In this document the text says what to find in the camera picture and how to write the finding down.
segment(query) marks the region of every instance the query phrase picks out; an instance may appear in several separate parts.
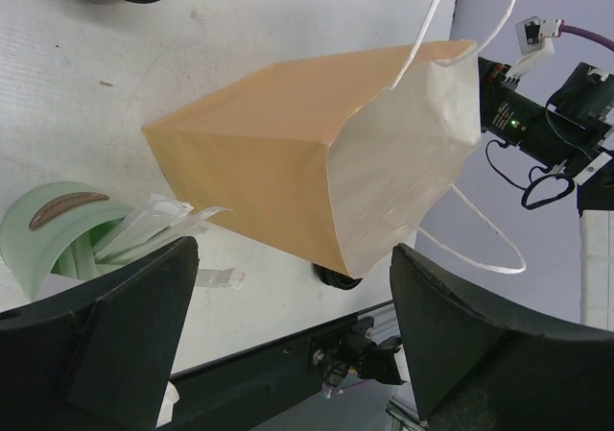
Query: white wall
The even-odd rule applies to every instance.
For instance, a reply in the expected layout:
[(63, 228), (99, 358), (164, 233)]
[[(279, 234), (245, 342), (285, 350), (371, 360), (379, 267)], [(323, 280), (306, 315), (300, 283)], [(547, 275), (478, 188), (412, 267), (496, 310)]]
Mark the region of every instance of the white wall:
[[(452, 36), (484, 39), (507, 3), (508, 0), (459, 0)], [(568, 24), (614, 37), (613, 13), (614, 0), (518, 0), (511, 20), (484, 50), (483, 56), (491, 60), (517, 61), (515, 23), (533, 15), (563, 18)], [(542, 105), (580, 61), (614, 72), (614, 54), (601, 46), (564, 36), (555, 41), (555, 48), (555, 56), (536, 67), (518, 88), (520, 93)], [(484, 143), (489, 139), (489, 135), (485, 135)], [(523, 184), (527, 182), (527, 172), (534, 165), (529, 157), (517, 149), (503, 151), (495, 147), (492, 150), (492, 158), (505, 173)], [(469, 158), (458, 186), (520, 247), (528, 270), (513, 276), (476, 270), (440, 251), (424, 237), (418, 238), (417, 248), (450, 271), (489, 290), (547, 314), (578, 321), (580, 241), (575, 195), (529, 212), (520, 206), (520, 191), (508, 186), (490, 170), (484, 150)], [(514, 264), (513, 253), (450, 194), (431, 210), (423, 226), (448, 245), (481, 261)]]

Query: black wheel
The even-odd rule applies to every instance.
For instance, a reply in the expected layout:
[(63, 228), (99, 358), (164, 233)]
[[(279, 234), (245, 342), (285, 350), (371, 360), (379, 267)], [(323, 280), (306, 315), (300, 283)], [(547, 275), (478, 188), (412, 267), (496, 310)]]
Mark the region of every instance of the black wheel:
[(352, 290), (363, 281), (362, 279), (352, 279), (348, 275), (342, 275), (341, 273), (329, 270), (320, 265), (314, 265), (314, 270), (319, 280), (336, 289)]

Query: brown paper bag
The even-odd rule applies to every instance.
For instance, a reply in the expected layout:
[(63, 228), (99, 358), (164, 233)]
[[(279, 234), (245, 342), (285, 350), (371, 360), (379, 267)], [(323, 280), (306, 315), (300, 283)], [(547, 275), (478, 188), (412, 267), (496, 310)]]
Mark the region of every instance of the brown paper bag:
[(147, 126), (177, 198), (214, 222), (363, 277), (407, 240), (480, 144), (474, 45), (273, 64)]

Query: purple cable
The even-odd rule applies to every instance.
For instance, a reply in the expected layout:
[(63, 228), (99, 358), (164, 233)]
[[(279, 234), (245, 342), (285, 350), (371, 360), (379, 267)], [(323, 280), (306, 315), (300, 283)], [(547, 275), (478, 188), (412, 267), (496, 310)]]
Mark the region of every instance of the purple cable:
[(560, 33), (567, 33), (568, 35), (580, 36), (584, 37), (585, 39), (592, 40), (593, 42), (597, 42), (606, 49), (610, 49), (612, 52), (614, 52), (614, 40), (608, 39), (605, 36), (565, 24), (560, 25), (558, 30)]

